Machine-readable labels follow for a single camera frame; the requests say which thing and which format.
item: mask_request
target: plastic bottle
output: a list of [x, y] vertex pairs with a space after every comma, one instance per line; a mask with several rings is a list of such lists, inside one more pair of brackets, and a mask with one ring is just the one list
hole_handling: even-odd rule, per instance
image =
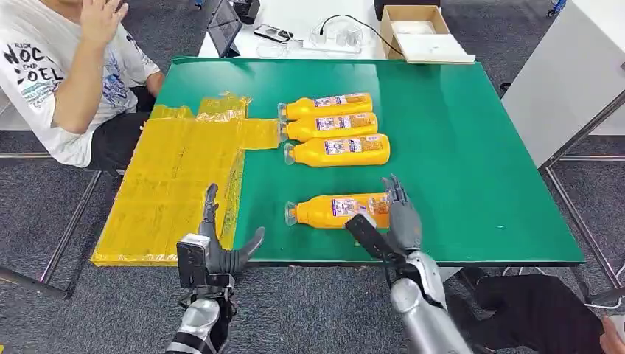
[[284, 161], [311, 167], [366, 166], [385, 164], [391, 156], [391, 144], [384, 134], [350, 136], [334, 139], [311, 139], [304, 144], [284, 144]]
[[295, 122], [281, 122], [280, 142], [287, 139], [307, 142], [313, 138], [335, 138], [377, 133], [377, 118], [373, 113], [344, 116], [303, 118]]
[[367, 212], [377, 227], [388, 228], [386, 193], [318, 195], [302, 203], [287, 202], [284, 220], [287, 225], [305, 223], [317, 229], [342, 229], [359, 212]]
[[278, 118], [298, 120], [309, 117], [329, 117], [373, 111], [370, 94], [345, 94], [312, 100], [300, 98], [294, 103], [278, 103]]

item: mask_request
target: open cardboard box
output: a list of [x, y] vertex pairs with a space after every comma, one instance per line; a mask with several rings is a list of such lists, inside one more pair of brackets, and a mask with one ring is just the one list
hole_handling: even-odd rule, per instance
[[[410, 25], [427, 24], [429, 31], [411, 33]], [[384, 54], [390, 60], [406, 60], [409, 63], [473, 63], [474, 55], [468, 55], [455, 40], [436, 5], [386, 5], [380, 23], [380, 35], [388, 44], [383, 43]]]

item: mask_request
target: robotic hand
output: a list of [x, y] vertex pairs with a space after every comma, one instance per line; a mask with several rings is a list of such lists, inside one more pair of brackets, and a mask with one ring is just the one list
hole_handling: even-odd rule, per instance
[[439, 267], [421, 251], [419, 215], [395, 176], [383, 181], [390, 203], [388, 232], [381, 235], [366, 214], [354, 216], [345, 227], [372, 257], [391, 262], [397, 268], [398, 279], [391, 285], [387, 275], [387, 281], [391, 286], [391, 303], [402, 317], [412, 351], [471, 353], [447, 312]]
[[206, 191], [198, 233], [188, 234], [176, 245], [180, 285], [190, 290], [179, 302], [186, 310], [178, 332], [167, 347], [167, 354], [224, 351], [230, 321], [237, 312], [232, 303], [232, 274], [243, 270], [265, 236], [265, 228], [259, 227], [243, 248], [222, 249], [215, 234], [215, 211], [219, 207], [214, 203], [216, 194], [217, 185], [211, 184]]

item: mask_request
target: crumpled plastic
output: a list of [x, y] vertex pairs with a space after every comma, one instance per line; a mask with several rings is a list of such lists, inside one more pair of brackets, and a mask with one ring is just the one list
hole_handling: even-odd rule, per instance
[[154, 108], [91, 257], [96, 266], [176, 266], [175, 245], [197, 232], [211, 183], [216, 232], [231, 249], [244, 150], [278, 147], [277, 119], [248, 119], [250, 101], [205, 98], [196, 117], [187, 107]]

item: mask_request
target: green tabletop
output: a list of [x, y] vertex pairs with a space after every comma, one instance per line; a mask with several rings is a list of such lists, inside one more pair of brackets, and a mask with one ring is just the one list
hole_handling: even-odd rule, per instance
[[157, 103], [189, 106], [224, 91], [252, 97], [248, 116], [275, 118], [279, 102], [368, 92], [391, 141], [383, 166], [287, 166], [282, 147], [248, 151], [234, 247], [265, 226], [257, 262], [366, 263], [345, 230], [284, 223], [287, 201], [382, 192], [391, 173], [423, 222], [423, 249], [443, 265], [571, 264], [582, 253], [481, 64], [387, 60], [174, 61]]

